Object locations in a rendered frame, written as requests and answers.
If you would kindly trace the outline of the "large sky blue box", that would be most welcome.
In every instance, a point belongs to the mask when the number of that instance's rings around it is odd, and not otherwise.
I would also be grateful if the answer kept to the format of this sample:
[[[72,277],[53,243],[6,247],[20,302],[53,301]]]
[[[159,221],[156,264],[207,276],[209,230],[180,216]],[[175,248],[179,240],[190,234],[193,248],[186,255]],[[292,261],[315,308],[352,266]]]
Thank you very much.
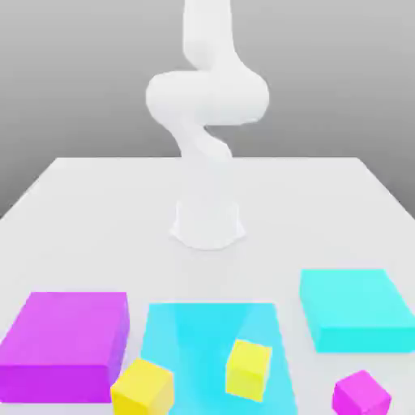
[[[235,340],[272,348],[263,401],[225,391]],[[272,303],[152,303],[140,356],[173,372],[168,415],[298,415]]]

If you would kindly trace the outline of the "small magenta cube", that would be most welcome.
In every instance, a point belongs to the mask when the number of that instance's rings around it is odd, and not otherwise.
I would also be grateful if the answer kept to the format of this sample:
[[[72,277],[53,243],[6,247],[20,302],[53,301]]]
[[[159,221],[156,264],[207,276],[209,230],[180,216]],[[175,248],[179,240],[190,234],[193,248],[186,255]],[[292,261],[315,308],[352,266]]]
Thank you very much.
[[[332,409],[336,415],[387,415],[391,395],[366,371],[336,382]]]

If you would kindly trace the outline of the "large purple box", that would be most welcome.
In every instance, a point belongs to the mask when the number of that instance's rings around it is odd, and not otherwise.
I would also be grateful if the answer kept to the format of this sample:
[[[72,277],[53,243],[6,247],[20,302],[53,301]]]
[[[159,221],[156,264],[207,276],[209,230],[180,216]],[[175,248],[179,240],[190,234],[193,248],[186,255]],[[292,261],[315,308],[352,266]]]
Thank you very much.
[[[121,370],[124,292],[32,292],[0,343],[0,402],[104,404]]]

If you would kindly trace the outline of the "large turquoise box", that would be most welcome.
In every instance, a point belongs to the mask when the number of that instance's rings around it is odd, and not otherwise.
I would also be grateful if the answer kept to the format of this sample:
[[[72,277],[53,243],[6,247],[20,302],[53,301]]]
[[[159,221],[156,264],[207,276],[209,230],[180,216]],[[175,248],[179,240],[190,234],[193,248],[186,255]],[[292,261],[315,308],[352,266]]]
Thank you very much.
[[[299,297],[319,353],[415,352],[415,314],[382,269],[305,269]]]

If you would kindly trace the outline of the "small yellow cube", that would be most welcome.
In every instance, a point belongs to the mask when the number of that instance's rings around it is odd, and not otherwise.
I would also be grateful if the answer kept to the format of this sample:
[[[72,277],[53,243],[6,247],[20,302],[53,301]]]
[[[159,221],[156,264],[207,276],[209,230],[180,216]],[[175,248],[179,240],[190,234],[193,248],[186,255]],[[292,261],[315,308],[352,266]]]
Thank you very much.
[[[110,388],[113,415],[168,415],[174,405],[173,373],[135,359]]]
[[[236,339],[225,371],[225,391],[255,402],[262,402],[272,359],[272,347]]]

